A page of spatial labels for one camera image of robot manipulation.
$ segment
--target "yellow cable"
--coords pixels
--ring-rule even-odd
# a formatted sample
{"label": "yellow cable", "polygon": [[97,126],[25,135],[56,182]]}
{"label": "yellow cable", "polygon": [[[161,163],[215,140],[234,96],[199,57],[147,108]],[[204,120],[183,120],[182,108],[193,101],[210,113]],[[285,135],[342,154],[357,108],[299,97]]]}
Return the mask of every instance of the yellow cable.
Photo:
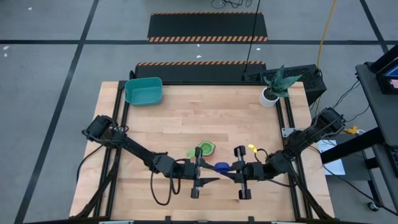
{"label": "yellow cable", "polygon": [[[326,36],[326,34],[328,32],[329,23],[331,21],[331,15],[333,15],[333,12],[335,11],[336,2],[337,2],[337,0],[333,0],[333,5],[331,6],[331,9],[330,9],[330,12],[329,12],[328,22],[326,22],[325,30],[323,31],[323,35],[322,35],[322,38],[321,38],[321,43],[319,44],[318,62],[317,62],[317,68],[318,69],[320,69],[323,40],[325,39],[325,36]],[[317,100],[316,104],[317,104],[317,109],[315,110],[315,114],[317,114],[317,112],[318,112],[319,100]]]}

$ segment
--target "concrete floor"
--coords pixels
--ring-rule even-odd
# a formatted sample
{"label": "concrete floor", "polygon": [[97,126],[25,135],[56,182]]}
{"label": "concrete floor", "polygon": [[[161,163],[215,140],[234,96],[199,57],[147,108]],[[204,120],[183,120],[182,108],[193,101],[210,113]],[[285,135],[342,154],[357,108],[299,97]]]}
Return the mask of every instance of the concrete floor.
{"label": "concrete floor", "polygon": [[[305,40],[320,40],[332,0],[263,0],[270,40],[302,40],[297,45],[254,45],[251,60],[265,60],[269,69],[317,62],[317,45]],[[250,8],[219,11],[255,11]],[[366,0],[384,40],[398,43],[396,0]],[[138,62],[187,60],[245,60],[248,45],[84,45],[79,39],[93,0],[1,0],[0,1],[0,110],[3,126],[0,141],[0,222],[14,222],[27,184],[53,119],[61,90],[72,78],[50,142],[37,186],[28,207],[25,222],[67,218],[75,191],[76,168],[83,157],[86,141],[80,131],[93,117],[103,81],[125,80]],[[149,14],[152,12],[217,11],[210,0],[100,0],[87,40],[146,40]],[[29,42],[28,40],[75,40],[72,42]],[[370,44],[325,45],[321,69],[328,91],[320,108],[334,105],[355,82],[354,67],[383,54],[375,32],[359,0],[338,1],[326,40],[374,40]],[[76,69],[72,60],[78,59]],[[337,107],[347,119],[368,105],[361,88],[352,91]],[[375,127],[370,110],[350,122],[368,130]],[[386,186],[378,170],[374,171],[384,202]],[[370,194],[366,182],[355,182]],[[336,217],[356,222],[394,223],[397,218],[366,208],[368,202],[346,184],[328,178]]]}

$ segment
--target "hazard stripe tape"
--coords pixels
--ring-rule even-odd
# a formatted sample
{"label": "hazard stripe tape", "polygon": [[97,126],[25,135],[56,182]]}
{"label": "hazard stripe tape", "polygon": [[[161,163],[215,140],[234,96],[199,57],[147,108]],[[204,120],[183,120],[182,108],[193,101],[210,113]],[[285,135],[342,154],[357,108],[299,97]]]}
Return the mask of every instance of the hazard stripe tape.
{"label": "hazard stripe tape", "polygon": [[155,12],[151,16],[158,15],[195,15],[195,14],[255,14],[256,12]]}
{"label": "hazard stripe tape", "polygon": [[[161,65],[244,65],[246,61],[222,61],[222,62],[139,62],[137,66],[161,66]],[[248,61],[249,65],[265,65],[263,61]]]}
{"label": "hazard stripe tape", "polygon": [[[250,42],[251,36],[204,36],[204,37],[149,37],[148,42]],[[267,41],[268,37],[254,36],[253,42]]]}

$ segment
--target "yellow object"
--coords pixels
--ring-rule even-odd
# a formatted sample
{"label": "yellow object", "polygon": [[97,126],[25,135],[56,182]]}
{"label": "yellow object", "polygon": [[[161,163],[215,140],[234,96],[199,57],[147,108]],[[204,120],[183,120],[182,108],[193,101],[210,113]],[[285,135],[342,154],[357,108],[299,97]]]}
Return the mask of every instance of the yellow object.
{"label": "yellow object", "polygon": [[254,153],[257,153],[257,149],[254,145],[250,144],[250,145],[248,145],[248,147],[251,148]]}
{"label": "yellow object", "polygon": [[[333,15],[333,11],[335,11],[336,2],[337,2],[337,0],[334,0],[334,1],[333,1],[333,5],[331,6],[331,9],[330,9],[330,12],[329,12],[328,22],[326,22],[325,30],[323,31],[323,35],[322,35],[322,38],[321,38],[321,43],[320,43],[320,45],[319,45],[318,62],[317,62],[317,68],[318,68],[318,69],[320,69],[320,66],[321,66],[320,64],[321,64],[323,40],[325,39],[326,33],[328,32],[329,23],[330,23],[330,21],[331,21],[331,15]],[[319,101],[320,101],[320,97],[316,100],[317,109],[315,110],[315,114],[318,113]]]}
{"label": "yellow object", "polygon": [[353,126],[353,128],[344,129],[344,131],[348,134],[356,134],[358,132],[358,127]]}

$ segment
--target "wooden table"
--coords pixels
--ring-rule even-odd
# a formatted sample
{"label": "wooden table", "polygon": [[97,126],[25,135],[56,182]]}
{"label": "wooden table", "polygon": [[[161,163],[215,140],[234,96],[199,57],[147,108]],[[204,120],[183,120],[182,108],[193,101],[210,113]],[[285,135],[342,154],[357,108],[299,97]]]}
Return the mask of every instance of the wooden table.
{"label": "wooden table", "polygon": [[[117,82],[103,82],[95,109],[97,114],[112,115]],[[219,161],[232,163],[236,146],[254,144],[268,153],[282,149],[276,108],[264,108],[259,104],[262,86],[164,86],[162,104],[148,107],[130,106],[127,132],[139,144],[151,151],[169,152],[179,159],[189,149],[203,140],[216,144],[216,152],[208,163]],[[307,99],[302,83],[289,89],[292,111],[297,128],[306,128],[311,123]],[[120,108],[120,123],[123,106]],[[284,112],[286,126],[287,116]],[[98,147],[88,142],[85,156]],[[255,161],[254,153],[246,150],[246,162]],[[98,188],[104,150],[89,158],[81,168],[70,215],[77,214]],[[313,150],[302,153],[303,167],[309,191],[325,211],[333,214],[329,191],[323,174],[320,156]],[[114,198],[112,219],[114,220],[229,220],[245,221],[254,216],[256,221],[294,220],[290,190],[272,182],[248,182],[251,200],[238,200],[240,184],[215,172],[202,169],[202,177],[220,177],[221,180],[206,184],[200,189],[200,198],[191,199],[192,181],[183,180],[181,192],[172,195],[168,206],[157,205],[152,198],[150,171],[143,162],[123,150],[118,182]],[[287,175],[274,180],[288,183]],[[154,190],[161,202],[167,199],[169,180],[155,175]],[[302,203],[302,195],[297,189]],[[301,204],[301,214],[305,216]]]}

